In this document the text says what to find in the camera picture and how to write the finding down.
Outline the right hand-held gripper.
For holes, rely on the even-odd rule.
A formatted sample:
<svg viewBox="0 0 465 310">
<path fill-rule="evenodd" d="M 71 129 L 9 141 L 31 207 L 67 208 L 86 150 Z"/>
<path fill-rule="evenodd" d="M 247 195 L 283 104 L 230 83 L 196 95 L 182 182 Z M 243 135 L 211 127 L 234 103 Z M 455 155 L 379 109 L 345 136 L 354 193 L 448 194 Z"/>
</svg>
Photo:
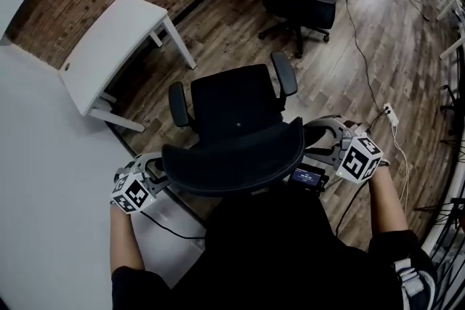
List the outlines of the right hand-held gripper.
<svg viewBox="0 0 465 310">
<path fill-rule="evenodd" d="M 339 116 L 326 116 L 304 124 L 307 139 L 319 140 L 329 131 L 336 140 L 331 149 L 308 147 L 307 158 L 329 164 L 337 176 L 360 184 L 371 178 L 383 157 L 382 150 L 365 133 L 344 129 Z"/>
</svg>

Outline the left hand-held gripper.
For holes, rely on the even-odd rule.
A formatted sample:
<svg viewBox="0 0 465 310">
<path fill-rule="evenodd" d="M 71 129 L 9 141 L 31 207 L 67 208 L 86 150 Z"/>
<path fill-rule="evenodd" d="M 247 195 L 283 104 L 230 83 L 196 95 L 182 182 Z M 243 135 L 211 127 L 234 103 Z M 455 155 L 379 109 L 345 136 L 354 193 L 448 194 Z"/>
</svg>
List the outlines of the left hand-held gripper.
<svg viewBox="0 0 465 310">
<path fill-rule="evenodd" d="M 161 152 L 137 155 L 125 167 L 118 168 L 110 201 L 125 214 L 140 212 L 156 201 L 156 194 L 170 185 L 167 176 L 157 177 L 151 170 L 163 170 Z"/>
</svg>

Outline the person's left forearm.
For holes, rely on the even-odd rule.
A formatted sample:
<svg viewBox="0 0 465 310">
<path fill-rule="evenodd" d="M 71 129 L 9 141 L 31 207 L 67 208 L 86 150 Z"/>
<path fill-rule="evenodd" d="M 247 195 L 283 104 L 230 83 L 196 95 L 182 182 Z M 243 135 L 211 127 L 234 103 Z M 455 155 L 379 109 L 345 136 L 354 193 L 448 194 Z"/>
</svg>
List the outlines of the person's left forearm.
<svg viewBox="0 0 465 310">
<path fill-rule="evenodd" d="M 113 273 L 123 266 L 136 270 L 145 268 L 131 216 L 112 204 L 110 206 L 110 272 Z"/>
</svg>

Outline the person's right forearm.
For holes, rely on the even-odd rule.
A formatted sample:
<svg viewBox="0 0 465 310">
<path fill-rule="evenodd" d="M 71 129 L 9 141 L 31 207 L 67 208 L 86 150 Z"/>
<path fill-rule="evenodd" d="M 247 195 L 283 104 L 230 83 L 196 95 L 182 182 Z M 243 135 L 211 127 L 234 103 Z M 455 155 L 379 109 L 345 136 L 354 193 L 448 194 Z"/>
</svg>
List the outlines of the person's right forearm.
<svg viewBox="0 0 465 310">
<path fill-rule="evenodd" d="M 372 235 L 408 230 L 408 223 L 387 166 L 379 166 L 368 180 Z"/>
</svg>

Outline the black waist screen device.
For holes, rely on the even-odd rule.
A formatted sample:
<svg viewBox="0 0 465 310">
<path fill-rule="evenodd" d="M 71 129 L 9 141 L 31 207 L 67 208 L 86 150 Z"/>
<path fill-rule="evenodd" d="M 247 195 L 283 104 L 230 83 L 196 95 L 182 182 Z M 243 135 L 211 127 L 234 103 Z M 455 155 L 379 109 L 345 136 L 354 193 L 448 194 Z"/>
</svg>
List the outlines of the black waist screen device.
<svg viewBox="0 0 465 310">
<path fill-rule="evenodd" d="M 301 164 L 288 178 L 288 185 L 315 193 L 319 196 L 324 190 L 328 176 L 321 168 Z"/>
</svg>

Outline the white power strip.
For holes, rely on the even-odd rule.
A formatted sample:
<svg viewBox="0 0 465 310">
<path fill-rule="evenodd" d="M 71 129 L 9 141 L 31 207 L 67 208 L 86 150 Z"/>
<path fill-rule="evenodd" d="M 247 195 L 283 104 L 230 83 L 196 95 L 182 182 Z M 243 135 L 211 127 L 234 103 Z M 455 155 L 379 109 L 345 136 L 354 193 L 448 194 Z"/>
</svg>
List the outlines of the white power strip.
<svg viewBox="0 0 465 310">
<path fill-rule="evenodd" d="M 398 124 L 399 124 L 399 119 L 397 117 L 397 115 L 395 114 L 392 106 L 390 105 L 390 103 L 385 103 L 384 104 L 384 114 L 385 116 L 387 116 L 390 124 L 392 127 L 397 127 Z"/>
</svg>

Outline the person in black clothes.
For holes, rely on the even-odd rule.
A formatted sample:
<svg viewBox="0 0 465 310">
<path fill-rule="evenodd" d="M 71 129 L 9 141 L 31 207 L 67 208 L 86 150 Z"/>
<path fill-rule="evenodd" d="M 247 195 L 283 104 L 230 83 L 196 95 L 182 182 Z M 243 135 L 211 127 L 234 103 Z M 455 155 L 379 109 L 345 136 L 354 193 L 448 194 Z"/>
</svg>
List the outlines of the person in black clothes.
<svg viewBox="0 0 465 310">
<path fill-rule="evenodd" d="M 175 286 L 125 266 L 111 280 L 112 310 L 430 310 L 437 275 L 411 230 L 353 248 L 315 196 L 282 188 L 224 199 Z"/>
</svg>

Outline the white desk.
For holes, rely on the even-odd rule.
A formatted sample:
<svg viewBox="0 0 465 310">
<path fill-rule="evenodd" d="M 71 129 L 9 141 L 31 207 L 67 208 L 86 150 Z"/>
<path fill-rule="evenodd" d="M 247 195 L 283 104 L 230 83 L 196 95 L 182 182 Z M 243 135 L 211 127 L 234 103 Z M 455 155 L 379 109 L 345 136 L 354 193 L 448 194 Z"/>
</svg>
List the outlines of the white desk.
<svg viewBox="0 0 465 310">
<path fill-rule="evenodd" d="M 60 77 L 82 116 L 142 133 L 145 127 L 111 112 L 116 98 L 105 92 L 108 84 L 140 44 L 151 38 L 163 45 L 156 31 L 163 28 L 187 66 L 197 65 L 168 11 L 145 0 L 115 0 L 81 37 L 60 68 Z"/>
</svg>

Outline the white railing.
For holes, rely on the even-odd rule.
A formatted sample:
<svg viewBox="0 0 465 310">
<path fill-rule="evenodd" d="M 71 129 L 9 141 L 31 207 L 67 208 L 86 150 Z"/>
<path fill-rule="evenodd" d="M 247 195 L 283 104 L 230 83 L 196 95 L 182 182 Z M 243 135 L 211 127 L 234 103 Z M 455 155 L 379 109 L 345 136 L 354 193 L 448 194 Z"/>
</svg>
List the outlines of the white railing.
<svg viewBox="0 0 465 310">
<path fill-rule="evenodd" d="M 453 44 L 452 50 L 457 52 L 458 87 L 465 86 L 465 31 L 461 32 L 461 37 Z M 452 139 L 442 141 L 443 144 L 452 146 L 453 162 L 439 205 L 450 202 L 453 197 L 465 197 L 465 116 L 454 113 L 452 135 Z M 440 244 L 440 238 L 447 229 L 449 227 L 431 225 L 422 249 L 430 254 Z"/>
</svg>

